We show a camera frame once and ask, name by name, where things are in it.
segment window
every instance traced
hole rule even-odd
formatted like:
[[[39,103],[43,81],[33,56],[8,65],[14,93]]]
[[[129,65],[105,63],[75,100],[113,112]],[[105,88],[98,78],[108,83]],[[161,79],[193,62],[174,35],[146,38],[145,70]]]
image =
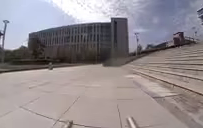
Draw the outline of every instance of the window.
[[[99,42],[99,34],[97,34],[97,41]]]
[[[96,41],[96,35],[95,34],[93,35],[93,41]]]

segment paved ground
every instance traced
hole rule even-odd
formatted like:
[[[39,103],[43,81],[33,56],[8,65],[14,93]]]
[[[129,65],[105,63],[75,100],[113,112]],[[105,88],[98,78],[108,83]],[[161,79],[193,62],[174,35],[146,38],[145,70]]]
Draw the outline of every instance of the paved ground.
[[[0,128],[186,128],[122,68],[101,65],[0,74]]]

